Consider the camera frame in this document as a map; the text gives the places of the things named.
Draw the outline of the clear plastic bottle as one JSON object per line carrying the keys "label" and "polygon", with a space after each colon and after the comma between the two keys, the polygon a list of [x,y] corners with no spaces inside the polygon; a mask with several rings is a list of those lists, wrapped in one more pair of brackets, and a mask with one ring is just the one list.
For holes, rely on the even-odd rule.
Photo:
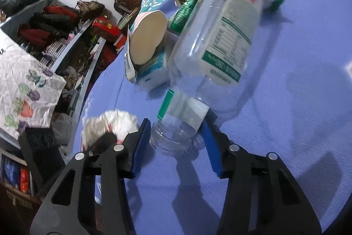
{"label": "clear plastic bottle", "polygon": [[193,142],[206,114],[225,99],[245,69],[263,0],[200,0],[168,59],[171,86],[150,145],[177,156]]}

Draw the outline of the crumpled white plastic bag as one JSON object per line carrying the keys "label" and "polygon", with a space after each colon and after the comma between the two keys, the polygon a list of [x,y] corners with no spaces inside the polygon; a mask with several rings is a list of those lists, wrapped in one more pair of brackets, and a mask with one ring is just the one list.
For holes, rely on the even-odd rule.
{"label": "crumpled white plastic bag", "polygon": [[107,132],[116,136],[118,144],[123,143],[128,134],[138,131],[138,119],[135,115],[122,110],[108,110],[98,117],[84,121],[81,133],[81,150],[92,147]]}

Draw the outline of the blue white tissue pack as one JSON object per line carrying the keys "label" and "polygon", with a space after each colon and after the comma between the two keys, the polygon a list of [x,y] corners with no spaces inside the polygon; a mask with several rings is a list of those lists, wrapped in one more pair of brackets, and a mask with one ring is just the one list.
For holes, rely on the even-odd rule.
{"label": "blue white tissue pack", "polygon": [[178,35],[165,32],[153,57],[139,68],[135,80],[138,90],[151,91],[169,81],[167,63],[177,39]]}

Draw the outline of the pink paper cup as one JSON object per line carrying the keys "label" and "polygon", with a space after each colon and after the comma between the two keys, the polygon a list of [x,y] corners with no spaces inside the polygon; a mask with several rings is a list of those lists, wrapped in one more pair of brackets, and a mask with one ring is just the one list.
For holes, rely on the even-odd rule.
{"label": "pink paper cup", "polygon": [[154,55],[167,30],[168,19],[160,11],[139,13],[129,41],[129,55],[135,65],[148,62]]}

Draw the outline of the black speaker box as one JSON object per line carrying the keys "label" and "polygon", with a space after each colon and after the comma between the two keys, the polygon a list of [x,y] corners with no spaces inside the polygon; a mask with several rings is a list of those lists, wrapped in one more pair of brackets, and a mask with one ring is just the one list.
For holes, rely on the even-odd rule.
{"label": "black speaker box", "polygon": [[66,164],[50,128],[26,128],[18,142],[32,178],[36,195],[46,196]]}

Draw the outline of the grey clothes shelf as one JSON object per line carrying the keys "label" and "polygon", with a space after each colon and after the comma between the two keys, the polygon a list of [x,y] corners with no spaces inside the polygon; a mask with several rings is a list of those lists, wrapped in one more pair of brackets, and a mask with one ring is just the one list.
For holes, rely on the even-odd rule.
{"label": "grey clothes shelf", "polygon": [[[19,42],[17,36],[17,29],[23,23],[29,22],[30,18],[38,13],[41,9],[49,5],[63,5],[62,0],[39,0],[33,4],[28,5],[15,15],[8,17],[5,22],[1,24],[1,30],[7,34],[13,41]],[[67,113],[70,116],[72,123],[70,141],[64,147],[66,154],[72,154],[74,150],[74,141],[76,131],[79,125],[79,119],[85,100],[88,96],[88,87],[91,83],[93,72],[98,64],[101,52],[106,44],[106,40],[102,37],[98,38],[92,45],[88,44],[88,32],[91,31],[92,20],[78,25],[75,30],[75,36],[68,44],[62,44],[63,47],[53,64],[49,67],[53,73],[63,74],[65,69],[75,64],[82,64],[78,60],[78,56],[85,56],[87,58],[85,68],[82,70],[82,76],[77,81],[78,87],[72,88],[69,91],[70,103]]]}

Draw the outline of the blue bed blanket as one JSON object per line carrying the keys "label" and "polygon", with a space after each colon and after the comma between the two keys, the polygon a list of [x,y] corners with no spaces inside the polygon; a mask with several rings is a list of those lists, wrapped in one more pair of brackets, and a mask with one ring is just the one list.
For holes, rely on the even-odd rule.
{"label": "blue bed blanket", "polygon": [[[331,227],[351,195],[351,0],[284,0],[263,14],[243,78],[211,110],[248,152],[277,153]],[[138,234],[215,234],[227,181],[204,148],[148,148],[126,188]]]}

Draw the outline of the white floral paper bag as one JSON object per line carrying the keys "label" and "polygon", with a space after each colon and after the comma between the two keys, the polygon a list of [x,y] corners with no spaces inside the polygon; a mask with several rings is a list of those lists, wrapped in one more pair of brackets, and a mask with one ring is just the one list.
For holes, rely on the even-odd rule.
{"label": "white floral paper bag", "polygon": [[47,128],[66,86],[36,58],[1,32],[1,130],[18,140],[27,127]]}

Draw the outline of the green snack wrapper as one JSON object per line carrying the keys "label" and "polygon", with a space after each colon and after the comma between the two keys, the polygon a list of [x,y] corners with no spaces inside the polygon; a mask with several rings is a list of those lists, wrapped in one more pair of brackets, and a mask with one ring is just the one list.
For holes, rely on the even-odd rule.
{"label": "green snack wrapper", "polygon": [[168,28],[175,33],[181,33],[198,1],[185,1],[181,8],[169,19]]}

